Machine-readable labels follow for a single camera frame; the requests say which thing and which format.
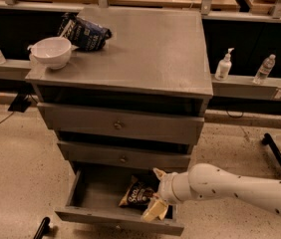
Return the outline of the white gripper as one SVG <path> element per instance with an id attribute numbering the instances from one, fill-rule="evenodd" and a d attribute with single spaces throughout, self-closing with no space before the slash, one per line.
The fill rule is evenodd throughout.
<path id="1" fill-rule="evenodd" d="M 160 180 L 157 194 L 162 199 L 152 198 L 141 219 L 145 222 L 152 222 L 158 218 L 162 220 L 168 209 L 168 204 L 178 204 L 190 199 L 190 186 L 188 173 L 166 173 L 165 171 L 154 168 L 153 172 Z"/>

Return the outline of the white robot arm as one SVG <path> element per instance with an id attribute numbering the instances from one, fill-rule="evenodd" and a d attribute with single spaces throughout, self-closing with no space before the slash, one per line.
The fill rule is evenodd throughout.
<path id="1" fill-rule="evenodd" d="M 141 217 L 143 221 L 163 219 L 169 205 L 220 197 L 236 198 L 281 216 L 281 180 L 237 175 L 208 163 L 182 173 L 153 171 L 159 185 Z"/>

